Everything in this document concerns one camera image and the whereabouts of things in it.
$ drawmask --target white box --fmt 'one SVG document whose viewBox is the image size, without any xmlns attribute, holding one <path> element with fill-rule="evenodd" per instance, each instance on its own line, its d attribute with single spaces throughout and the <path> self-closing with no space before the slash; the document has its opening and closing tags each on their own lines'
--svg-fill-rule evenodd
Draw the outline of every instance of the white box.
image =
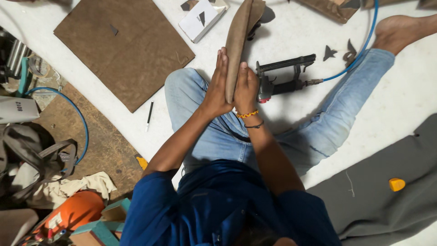
<svg viewBox="0 0 437 246">
<path fill-rule="evenodd" d="M 29 122 L 37 118 L 35 100 L 0 96 L 0 124 Z"/>
<path fill-rule="evenodd" d="M 200 0 L 179 22 L 179 27 L 193 43 L 197 43 L 229 7 L 223 0 L 216 0 L 214 5 L 208 0 Z"/>
</svg>

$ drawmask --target light blue jeans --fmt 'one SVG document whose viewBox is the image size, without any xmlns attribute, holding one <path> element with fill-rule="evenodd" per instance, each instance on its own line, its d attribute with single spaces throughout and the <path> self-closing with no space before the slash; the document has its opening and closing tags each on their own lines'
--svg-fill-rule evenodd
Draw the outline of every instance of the light blue jeans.
<svg viewBox="0 0 437 246">
<path fill-rule="evenodd" d="M 343 144 L 355 116 L 394 60 L 395 56 L 386 50 L 366 50 L 315 116 L 297 129 L 275 136 L 299 176 Z M 168 76 L 165 95 L 173 131 L 185 124 L 202 103 L 207 88 L 208 83 L 192 68 Z M 259 170 L 244 123 L 232 112 L 215 118 L 206 127 L 184 159 L 185 172 L 217 159 L 236 160 Z"/>
</svg>

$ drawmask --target braided bracelet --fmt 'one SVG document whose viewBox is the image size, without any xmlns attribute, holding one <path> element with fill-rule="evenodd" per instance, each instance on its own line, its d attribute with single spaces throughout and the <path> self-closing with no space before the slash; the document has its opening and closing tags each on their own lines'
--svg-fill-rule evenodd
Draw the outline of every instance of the braided bracelet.
<svg viewBox="0 0 437 246">
<path fill-rule="evenodd" d="M 256 125 L 256 126 L 253 126 L 253 127 L 248 127 L 248 126 L 246 126 L 246 125 L 244 125 L 244 127 L 245 128 L 260 128 L 262 125 L 264 125 L 264 120 L 263 120 L 263 122 L 261 122 L 261 124 L 259 124 L 259 125 Z"/>
<path fill-rule="evenodd" d="M 251 115 L 256 115 L 257 113 L 259 113 L 259 111 L 258 110 L 255 110 L 254 112 L 252 112 L 252 113 L 248 113 L 248 114 L 239 114 L 239 113 L 237 113 L 237 118 L 247 118 L 247 117 L 249 117 L 249 116 L 251 116 Z"/>
</svg>

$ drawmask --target white floor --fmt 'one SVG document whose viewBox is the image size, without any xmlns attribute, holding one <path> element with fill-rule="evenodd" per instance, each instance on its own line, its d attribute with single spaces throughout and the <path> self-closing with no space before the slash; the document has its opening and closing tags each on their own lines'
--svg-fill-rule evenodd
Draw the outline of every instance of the white floor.
<svg viewBox="0 0 437 246">
<path fill-rule="evenodd" d="M 209 79 L 214 71 L 216 52 L 225 44 L 230 22 L 242 1 L 228 0 L 231 8 L 198 44 L 191 43 L 177 26 L 186 14 L 179 7 L 183 0 L 155 0 L 155 3 L 196 54 L 188 67 L 198 69 Z M 257 60 L 260 64 L 267 64 L 315 53 L 317 61 L 304 74 L 308 79 L 330 77 L 341 71 L 344 68 L 341 57 L 347 51 L 347 40 L 351 38 L 355 48 L 360 49 L 373 18 L 373 11 L 359 10 L 346 25 L 340 25 L 293 1 L 288 4 L 287 0 L 268 0 L 267 6 L 273 9 L 276 19 L 257 31 L 256 39 L 246 47 L 246 61 L 253 68 Z M 416 7 L 417 1 L 381 7 L 378 20 L 395 14 L 418 17 L 437 13 L 417 10 Z M 117 127 L 143 157 L 150 160 L 173 133 L 164 90 L 151 98 L 155 103 L 150 129 L 146 133 L 151 100 L 135 113 L 130 113 L 53 35 L 53 30 L 67 12 L 65 8 L 48 2 L 19 4 L 0 1 L 0 26 L 51 64 Z M 303 177 L 305 187 L 312 187 L 411 134 L 429 115 L 437 112 L 436 43 L 437 35 L 433 35 L 407 47 L 398 55 L 394 67 L 382 78 L 358 114 L 345 144 Z M 322 62 L 325 45 L 339 52 L 336 58 Z M 337 82 L 333 80 L 273 97 L 260 106 L 268 117 L 268 125 L 275 132 L 295 126 L 311 115 Z M 175 186 L 179 179 L 180 175 L 176 175 L 173 180 Z M 437 245 L 436 229 L 437 224 L 434 224 L 397 245 Z"/>
</svg>

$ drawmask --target blue shirt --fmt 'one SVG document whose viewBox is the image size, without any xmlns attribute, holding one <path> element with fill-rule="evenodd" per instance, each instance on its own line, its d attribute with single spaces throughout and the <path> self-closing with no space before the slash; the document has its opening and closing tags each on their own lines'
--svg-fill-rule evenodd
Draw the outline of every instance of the blue shirt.
<svg viewBox="0 0 437 246">
<path fill-rule="evenodd" d="M 259 173 L 230 160 L 186 174 L 177 191 L 166 172 L 143 177 L 120 245 L 232 245 L 246 216 L 299 246 L 341 246 L 320 198 L 299 190 L 275 197 Z"/>
</svg>

